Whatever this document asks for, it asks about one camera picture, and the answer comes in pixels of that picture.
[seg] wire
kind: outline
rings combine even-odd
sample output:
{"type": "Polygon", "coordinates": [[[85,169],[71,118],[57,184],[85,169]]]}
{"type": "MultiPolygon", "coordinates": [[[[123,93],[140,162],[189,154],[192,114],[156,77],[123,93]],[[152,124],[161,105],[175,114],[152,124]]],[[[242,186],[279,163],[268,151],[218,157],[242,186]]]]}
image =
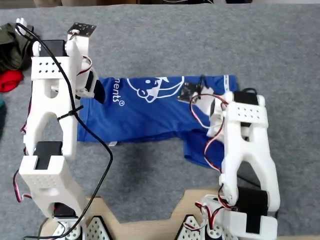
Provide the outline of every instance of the wire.
{"type": "Polygon", "coordinates": [[[22,194],[22,195],[20,195],[19,187],[18,187],[18,184],[17,184],[17,174],[18,174],[18,172],[19,172],[19,169],[13,175],[13,188],[14,188],[14,193],[15,193],[16,200],[18,201],[18,203],[22,203],[24,198],[32,199],[32,197],[31,197],[30,194],[22,194]]]}
{"type": "Polygon", "coordinates": [[[38,230],[38,240],[42,231],[42,228],[44,227],[45,223],[48,221],[49,218],[46,218],[45,220],[43,220],[43,222],[40,224],[39,226],[39,230],[38,230]]]}
{"type": "Polygon", "coordinates": [[[207,141],[207,143],[205,144],[205,146],[204,146],[204,153],[203,153],[204,160],[209,164],[209,166],[210,166],[211,168],[213,168],[214,170],[217,170],[219,173],[221,173],[221,169],[220,169],[219,167],[217,167],[216,165],[214,165],[214,164],[207,158],[206,154],[207,154],[207,150],[208,150],[210,144],[213,143],[213,142],[218,138],[218,136],[220,135],[220,133],[222,132],[222,129],[223,129],[223,127],[224,127],[224,123],[225,123],[225,118],[223,118],[219,130],[216,132],[216,134],[213,136],[213,138],[211,138],[211,139],[210,139],[209,141],[207,141]]]}
{"type": "MultiPolygon", "coordinates": [[[[254,88],[245,88],[245,89],[243,89],[242,91],[256,91],[256,90],[255,90],[254,88]]],[[[228,105],[228,103],[227,103],[222,97],[220,97],[219,95],[215,95],[215,94],[200,94],[200,96],[205,96],[205,95],[209,95],[209,96],[212,96],[212,97],[215,97],[215,98],[221,100],[221,108],[223,107],[223,105],[225,105],[225,106],[228,105]]],[[[194,118],[198,121],[198,123],[200,123],[200,125],[201,125],[203,128],[205,128],[205,129],[210,129],[210,128],[214,128],[214,127],[217,127],[217,126],[221,125],[221,127],[219,128],[219,130],[217,131],[217,133],[205,144],[205,146],[204,146],[204,154],[203,154],[203,155],[204,155],[204,160],[207,162],[207,164],[208,164],[211,168],[213,168],[214,170],[217,170],[218,172],[221,173],[221,169],[220,169],[219,167],[215,166],[215,165],[206,157],[206,153],[207,153],[207,150],[208,150],[209,146],[211,145],[211,143],[213,143],[213,142],[218,138],[219,134],[222,132],[225,118],[223,118],[222,123],[216,124],[216,125],[214,125],[214,126],[212,126],[212,127],[211,127],[211,126],[205,126],[205,125],[201,122],[200,118],[196,115],[196,113],[194,112],[193,107],[192,107],[193,99],[196,98],[196,97],[198,97],[198,96],[199,96],[199,95],[196,95],[196,96],[192,97],[191,100],[190,100],[190,102],[189,102],[189,109],[190,109],[193,117],[194,117],[194,118]]],[[[247,182],[247,183],[255,186],[255,187],[258,187],[258,188],[261,187],[260,184],[257,184],[257,183],[255,183],[255,182],[253,182],[253,181],[250,181],[249,179],[246,179],[245,177],[243,177],[243,176],[241,176],[241,175],[239,175],[239,174],[237,174],[237,177],[240,178],[241,180],[243,180],[243,181],[245,181],[245,182],[247,182]]]]}
{"type": "Polygon", "coordinates": [[[97,195],[98,190],[100,189],[110,167],[111,164],[113,162],[114,156],[113,153],[111,152],[110,148],[108,147],[108,145],[105,144],[105,142],[98,137],[94,132],[92,132],[86,125],[85,123],[80,119],[80,117],[78,116],[77,112],[76,112],[76,104],[75,104],[75,100],[74,100],[74,94],[72,91],[72,87],[70,84],[70,81],[64,71],[64,69],[61,67],[60,63],[58,62],[58,60],[56,59],[56,57],[54,56],[54,54],[51,52],[51,50],[48,48],[48,46],[32,31],[30,31],[28,28],[26,28],[24,25],[20,24],[20,23],[16,23],[15,27],[21,27],[22,29],[24,29],[26,32],[28,32],[32,37],[34,37],[40,44],[41,46],[46,50],[46,52],[49,54],[49,56],[52,58],[52,60],[54,61],[54,63],[56,64],[56,66],[58,67],[58,69],[60,70],[63,78],[65,79],[65,82],[67,84],[68,87],[68,92],[69,92],[69,96],[70,96],[70,102],[71,102],[71,108],[72,108],[72,114],[74,115],[74,117],[76,118],[76,120],[79,122],[79,124],[90,134],[92,135],[96,140],[99,141],[99,143],[101,143],[103,145],[103,147],[107,150],[107,152],[110,155],[110,159],[109,162],[105,168],[104,173],[101,176],[101,179],[99,180],[89,202],[87,203],[87,205],[85,206],[82,214],[78,217],[77,221],[75,222],[75,224],[69,229],[67,230],[65,233],[59,235],[59,236],[24,236],[23,239],[52,239],[52,240],[56,240],[56,239],[60,239],[60,238],[64,238],[66,237],[68,234],[70,234],[75,228],[76,226],[81,222],[81,220],[83,219],[83,217],[85,216],[85,214],[87,213],[89,207],[91,206],[94,198],[97,195]]]}
{"type": "Polygon", "coordinates": [[[86,72],[89,71],[89,70],[91,69],[91,67],[92,67],[92,60],[91,60],[91,58],[88,57],[88,56],[85,56],[85,55],[83,55],[82,57],[83,57],[84,59],[88,60],[88,61],[90,62],[90,64],[89,64],[89,66],[88,66],[86,69],[81,70],[81,71],[77,74],[77,76],[80,75],[80,74],[86,73],[86,72]]]}
{"type": "Polygon", "coordinates": [[[193,102],[195,98],[199,98],[200,96],[211,96],[214,98],[219,99],[223,104],[228,105],[228,103],[226,102],[226,100],[224,100],[221,96],[216,95],[216,94],[209,94],[209,93],[204,93],[204,94],[197,94],[195,96],[193,96],[189,102],[189,109],[190,112],[192,114],[192,116],[196,119],[196,121],[205,129],[210,129],[210,126],[206,126],[202,123],[202,121],[200,120],[200,118],[197,116],[197,114],[195,113],[194,109],[193,109],[193,102]]]}
{"type": "MultiPolygon", "coordinates": [[[[214,223],[215,223],[215,217],[216,215],[218,214],[218,212],[221,210],[221,209],[224,209],[225,207],[224,206],[221,206],[219,208],[217,208],[216,210],[213,211],[213,214],[211,214],[211,210],[210,208],[207,206],[207,205],[202,205],[200,202],[196,201],[194,203],[194,205],[196,207],[198,207],[202,213],[202,208],[206,209],[206,214],[207,214],[207,217],[208,217],[208,224],[209,224],[209,228],[210,230],[212,230],[214,228],[214,223]]],[[[204,226],[200,227],[200,228],[195,228],[189,224],[183,224],[183,226],[186,228],[186,229],[189,229],[191,231],[199,231],[200,229],[202,229],[204,226]]]]}
{"type": "Polygon", "coordinates": [[[27,133],[26,127],[27,127],[27,119],[28,119],[28,116],[29,116],[30,110],[31,110],[32,91],[33,91],[33,81],[31,81],[31,95],[30,95],[30,99],[29,99],[28,114],[27,114],[27,116],[26,116],[26,120],[25,120],[24,125],[23,125],[22,128],[20,129],[20,132],[21,132],[22,134],[26,134],[26,133],[27,133]]]}
{"type": "Polygon", "coordinates": [[[224,184],[222,184],[221,187],[220,187],[219,190],[218,190],[218,201],[220,202],[220,204],[221,204],[224,208],[226,208],[226,209],[231,209],[231,207],[228,206],[228,205],[224,202],[224,200],[221,198],[221,196],[220,196],[220,192],[221,192],[223,186],[224,186],[224,184]]]}
{"type": "Polygon", "coordinates": [[[224,209],[224,207],[223,207],[223,206],[221,206],[221,207],[217,208],[216,210],[214,210],[214,212],[213,212],[213,214],[212,214],[212,218],[211,218],[211,225],[212,225],[212,228],[214,228],[216,215],[218,214],[218,212],[219,212],[221,209],[224,209]]]}

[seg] blue cloth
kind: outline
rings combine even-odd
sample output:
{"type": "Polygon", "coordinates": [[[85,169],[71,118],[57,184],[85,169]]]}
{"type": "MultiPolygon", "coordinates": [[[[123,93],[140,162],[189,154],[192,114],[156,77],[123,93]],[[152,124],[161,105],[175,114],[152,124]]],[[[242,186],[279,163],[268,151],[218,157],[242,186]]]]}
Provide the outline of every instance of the blue cloth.
{"type": "MultiPolygon", "coordinates": [[[[186,159],[207,167],[203,156],[208,140],[207,130],[193,118],[189,104],[177,100],[184,82],[197,84],[199,79],[199,76],[101,79],[106,95],[104,104],[91,98],[82,98],[81,104],[84,108],[79,115],[105,142],[181,138],[184,141],[186,159]]],[[[237,90],[236,78],[233,75],[206,76],[206,81],[217,95],[222,95],[226,90],[237,90]]],[[[202,122],[209,126],[209,117],[197,107],[194,107],[194,110],[202,122]]],[[[77,137],[79,141],[96,142],[80,125],[77,137]]],[[[220,166],[224,158],[223,144],[212,144],[207,156],[220,166]]]]}

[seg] gray carpet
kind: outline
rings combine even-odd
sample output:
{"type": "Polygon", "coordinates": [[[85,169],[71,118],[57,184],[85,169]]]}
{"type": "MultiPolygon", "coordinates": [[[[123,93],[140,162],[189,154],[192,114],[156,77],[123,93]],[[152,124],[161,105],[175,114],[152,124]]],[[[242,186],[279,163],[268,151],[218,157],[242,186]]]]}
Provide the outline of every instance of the gray carpet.
{"type": "MultiPolygon", "coordinates": [[[[315,235],[320,234],[319,15],[320,5],[120,5],[0,10],[0,22],[25,17],[44,39],[64,39],[73,22],[98,25],[90,55],[104,77],[235,74],[241,87],[257,88],[266,98],[278,172],[278,233],[315,235]]],[[[2,240],[35,234],[44,219],[32,201],[18,204],[12,187],[23,157],[19,129],[27,113],[29,75],[2,95],[7,104],[0,140],[2,240]]],[[[47,126],[45,140],[59,136],[56,125],[47,126]]],[[[168,218],[185,189],[218,184],[217,173],[184,160],[178,139],[112,150],[114,163],[99,195],[121,222],[168,218]]],[[[107,161],[99,144],[78,144],[70,169],[87,195],[107,161]]],[[[241,172],[252,177],[246,166],[241,172]]],[[[21,191],[28,191],[19,181],[21,191]]]]}

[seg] wooden base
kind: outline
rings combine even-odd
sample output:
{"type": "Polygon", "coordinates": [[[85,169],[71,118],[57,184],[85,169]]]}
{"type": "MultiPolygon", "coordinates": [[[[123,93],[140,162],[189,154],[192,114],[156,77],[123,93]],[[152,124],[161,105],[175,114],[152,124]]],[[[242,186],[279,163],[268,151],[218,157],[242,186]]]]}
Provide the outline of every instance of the wooden base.
{"type": "MultiPolygon", "coordinates": [[[[186,190],[184,196],[173,210],[170,219],[153,221],[136,221],[119,223],[104,200],[97,197],[90,207],[90,218],[95,215],[103,217],[104,222],[114,240],[173,240],[187,214],[193,214],[201,222],[201,213],[194,203],[206,194],[217,194],[215,190],[186,190]]],[[[41,236],[50,236],[55,231],[57,223],[48,220],[42,228],[41,236]]],[[[281,236],[279,240],[318,240],[319,236],[281,236]]]]}

